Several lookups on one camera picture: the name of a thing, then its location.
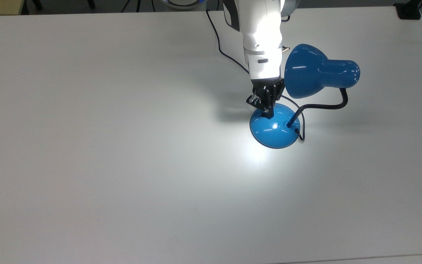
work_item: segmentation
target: black cord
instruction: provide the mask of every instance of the black cord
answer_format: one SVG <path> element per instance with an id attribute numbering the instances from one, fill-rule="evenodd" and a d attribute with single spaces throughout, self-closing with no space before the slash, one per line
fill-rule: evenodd
<path id="1" fill-rule="evenodd" d="M 125 4 L 125 6 L 123 7 L 123 9 L 122 9 L 122 11 L 120 12 L 120 13 L 123 13 L 123 11 L 126 9 L 126 6 L 129 4 L 129 0 L 128 1 L 126 1 L 126 4 Z"/>
<path id="2" fill-rule="evenodd" d="M 141 6 L 141 0 L 138 0 L 138 4 L 136 5 L 136 13 L 139 13 L 140 6 Z"/>
<path id="3" fill-rule="evenodd" d="M 224 52 L 222 52 L 221 50 L 221 41 L 219 40 L 219 35 L 218 35 L 218 31 L 216 30 L 216 27 L 214 26 L 214 23 L 211 20 L 210 14 L 209 14 L 209 10 L 206 10 L 206 15 L 208 16 L 208 19 L 211 23 L 211 26 L 214 30 L 214 33 L 216 34 L 216 38 L 218 39 L 218 49 L 219 52 L 221 52 L 222 55 L 226 56 L 227 58 L 229 58 L 230 60 L 232 60 L 233 62 L 235 62 L 237 65 L 239 65 L 246 73 L 249 73 L 247 69 L 245 69 L 245 67 L 243 67 L 243 65 L 241 65 L 238 61 L 236 61 L 234 58 L 230 57 L 229 55 L 225 54 Z"/>
<path id="4" fill-rule="evenodd" d="M 340 88 L 341 97 L 343 97 L 343 102 L 336 105 L 326 105 L 326 104 L 306 104 L 298 108 L 298 110 L 295 112 L 293 117 L 291 117 L 291 120 L 288 122 L 286 127 L 291 127 L 291 125 L 294 123 L 296 118 L 302 113 L 303 110 L 307 108 L 315 108 L 315 109 L 328 109 L 328 110 L 335 110 L 340 109 L 346 106 L 348 103 L 348 94 L 346 93 L 345 88 Z"/>
<path id="5" fill-rule="evenodd" d="M 281 97 L 283 97 L 284 99 L 290 101 L 291 103 L 293 103 L 293 105 L 295 105 L 298 109 L 300 108 L 299 105 L 294 102 L 292 99 L 290 99 L 287 96 L 281 95 Z M 300 116 L 302 117 L 302 136 L 300 135 L 300 131 L 298 128 L 294 129 L 294 132 L 297 133 L 298 137 L 300 138 L 300 140 L 304 141 L 305 140 L 305 117 L 304 117 L 304 113 L 301 112 Z"/>

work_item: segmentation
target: lamp base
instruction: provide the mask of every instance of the lamp base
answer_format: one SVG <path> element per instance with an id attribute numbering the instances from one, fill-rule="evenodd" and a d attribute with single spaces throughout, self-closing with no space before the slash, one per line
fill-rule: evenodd
<path id="1" fill-rule="evenodd" d="M 273 149 L 280 149 L 297 140 L 299 135 L 295 129 L 300 131 L 300 122 L 299 119 L 296 119 L 291 127 L 286 127 L 294 115 L 294 111 L 282 104 L 276 104 L 273 109 L 274 117 L 271 119 L 262 117 L 262 110 L 255 110 L 250 118 L 250 130 L 253 137 L 261 144 Z"/>

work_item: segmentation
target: blue desk lamp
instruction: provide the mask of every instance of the blue desk lamp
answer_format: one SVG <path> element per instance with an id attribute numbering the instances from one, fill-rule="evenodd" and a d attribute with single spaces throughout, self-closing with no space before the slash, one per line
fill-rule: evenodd
<path id="1" fill-rule="evenodd" d="M 359 80 L 359 66 L 351 60 L 329 60 L 325 54 L 311 45 L 297 45 L 286 60 L 284 83 L 288 94 L 293 98 L 314 95 L 324 87 L 339 88 L 343 102 L 338 105 L 307 104 L 296 112 L 289 107 L 276 104 L 274 117 L 262 116 L 255 110 L 250 120 L 253 136 L 261 144 L 280 149 L 293 144 L 300 136 L 298 116 L 304 109 L 340 109 L 348 102 L 346 88 Z"/>

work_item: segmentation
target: blue lamp shade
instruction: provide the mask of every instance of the blue lamp shade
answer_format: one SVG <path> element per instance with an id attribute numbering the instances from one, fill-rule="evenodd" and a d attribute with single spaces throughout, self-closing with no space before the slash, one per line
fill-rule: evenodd
<path id="1" fill-rule="evenodd" d="M 360 76 L 352 60 L 329 60 L 323 52 L 307 44 L 297 45 L 286 60 L 284 84 L 293 98 L 314 95 L 324 87 L 350 88 Z"/>

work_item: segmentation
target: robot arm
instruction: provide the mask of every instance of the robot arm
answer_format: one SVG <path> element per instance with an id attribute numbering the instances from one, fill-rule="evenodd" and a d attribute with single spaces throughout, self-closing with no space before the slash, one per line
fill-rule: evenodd
<path id="1" fill-rule="evenodd" d="M 287 0 L 293 9 L 298 0 Z M 223 0 L 226 23 L 243 34 L 243 50 L 253 84 L 247 102 L 273 117 L 273 106 L 283 92 L 281 79 L 281 11 L 285 0 Z M 285 10 L 290 15 L 292 10 Z"/>

